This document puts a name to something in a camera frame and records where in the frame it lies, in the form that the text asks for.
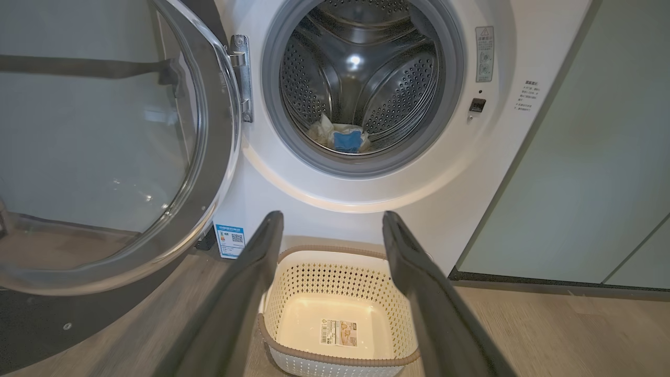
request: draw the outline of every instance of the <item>basket rim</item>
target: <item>basket rim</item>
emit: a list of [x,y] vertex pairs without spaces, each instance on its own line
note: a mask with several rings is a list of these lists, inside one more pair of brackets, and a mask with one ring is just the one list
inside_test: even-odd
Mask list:
[[[286,258],[288,255],[303,252],[303,251],[314,251],[314,252],[340,252],[347,254],[356,254],[361,256],[369,256],[373,258],[379,258],[386,260],[386,255],[378,252],[372,252],[369,250],[355,249],[355,248],[344,248],[340,246],[323,246],[323,245],[303,245],[303,246],[293,246],[292,248],[286,249],[281,253],[277,259],[277,265]],[[362,366],[362,367],[393,367],[393,366],[405,366],[411,362],[416,361],[421,355],[419,348],[414,350],[408,356],[399,359],[352,359],[352,358],[339,358],[336,356],[327,356],[314,354],[312,352],[301,351],[299,349],[286,347],[278,343],[270,336],[270,332],[265,326],[265,317],[262,313],[257,315],[258,328],[261,332],[261,337],[263,341],[274,350],[281,352],[283,354],[293,356],[295,358],[301,358],[314,362],[322,362],[328,364],[336,364],[343,366]]]

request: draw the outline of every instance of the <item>floor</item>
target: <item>floor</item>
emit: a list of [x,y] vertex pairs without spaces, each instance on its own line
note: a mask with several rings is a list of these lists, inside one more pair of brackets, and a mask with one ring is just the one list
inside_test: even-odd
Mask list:
[[[189,255],[140,305],[8,376],[150,376],[228,263]],[[670,303],[458,287],[519,376],[670,376]],[[284,376],[255,332],[245,376]],[[423,376],[420,362],[402,377]]]

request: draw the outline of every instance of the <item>plastic basket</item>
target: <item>plastic basket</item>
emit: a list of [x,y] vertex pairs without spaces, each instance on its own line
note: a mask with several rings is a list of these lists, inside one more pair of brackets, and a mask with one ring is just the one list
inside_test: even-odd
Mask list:
[[419,357],[409,301],[385,256],[365,250],[282,253],[258,322],[277,365],[297,376],[390,377]]

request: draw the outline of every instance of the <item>door glass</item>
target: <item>door glass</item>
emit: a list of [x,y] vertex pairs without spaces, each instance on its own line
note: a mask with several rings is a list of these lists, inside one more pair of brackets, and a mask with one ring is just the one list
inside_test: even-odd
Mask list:
[[169,211],[197,147],[189,66],[151,2],[0,2],[0,266],[102,260]]

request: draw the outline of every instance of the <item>basket bottom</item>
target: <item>basket bottom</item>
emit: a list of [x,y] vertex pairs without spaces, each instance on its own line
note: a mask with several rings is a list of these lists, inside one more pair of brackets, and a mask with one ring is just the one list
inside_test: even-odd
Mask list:
[[[356,323],[356,346],[322,343],[324,320]],[[335,294],[299,293],[291,297],[276,340],[286,347],[339,358],[394,358],[391,326],[382,306]]]

